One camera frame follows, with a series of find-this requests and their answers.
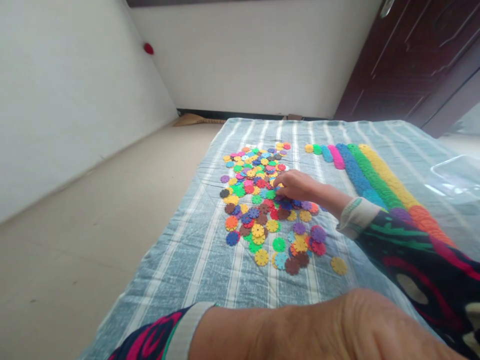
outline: patterned clothing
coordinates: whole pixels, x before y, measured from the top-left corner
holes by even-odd
[[[337,229],[410,300],[452,349],[480,359],[480,264],[364,198]],[[187,359],[197,325],[213,303],[197,303],[130,334],[109,360]]]
[[[358,197],[338,226],[452,349],[480,358],[480,264]]]
[[[215,306],[212,302],[198,302],[142,326],[132,332],[108,360],[188,359],[195,329],[212,306]]]

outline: floor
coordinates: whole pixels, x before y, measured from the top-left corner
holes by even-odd
[[[480,135],[452,133],[440,137],[439,140],[459,154],[480,159]]]
[[[0,225],[0,359],[75,359],[90,344],[220,128],[162,129]]]

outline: striped bed sheet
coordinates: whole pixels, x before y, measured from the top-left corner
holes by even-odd
[[[276,308],[288,304],[312,304],[345,294],[354,288],[377,291],[424,326],[405,296],[368,261],[356,244],[336,232],[336,219],[326,212],[315,216],[312,225],[327,232],[324,256],[313,256],[297,276],[259,267],[248,243],[228,246],[224,202],[225,187],[220,177],[233,174],[223,156],[245,146],[267,149],[277,142],[289,142],[291,149],[282,163],[308,173],[357,196],[356,186],[345,169],[326,162],[322,155],[306,153],[307,144],[325,147],[336,144],[366,144],[376,152],[411,195],[441,225],[443,232],[471,258],[480,260],[480,221],[475,212],[449,203],[427,189],[430,167],[457,154],[420,129],[404,121],[277,121],[229,119],[212,141],[178,210],[156,244],[142,259],[139,268],[105,317],[93,344],[80,359],[106,359],[138,327],[195,302],[211,301],[231,308]],[[270,258],[272,240],[287,237],[269,234],[266,249]],[[348,266],[345,276],[330,266],[341,257]]]

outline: cuff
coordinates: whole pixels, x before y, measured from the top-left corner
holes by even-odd
[[[355,240],[375,219],[382,208],[363,197],[356,197],[345,206],[336,229],[347,238]]]
[[[200,320],[214,302],[198,302],[181,318],[168,345],[165,360],[188,360],[190,344]]]

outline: transparent plastic container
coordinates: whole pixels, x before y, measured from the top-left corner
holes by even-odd
[[[460,155],[430,168],[425,186],[455,205],[477,204],[480,209],[480,160]]]

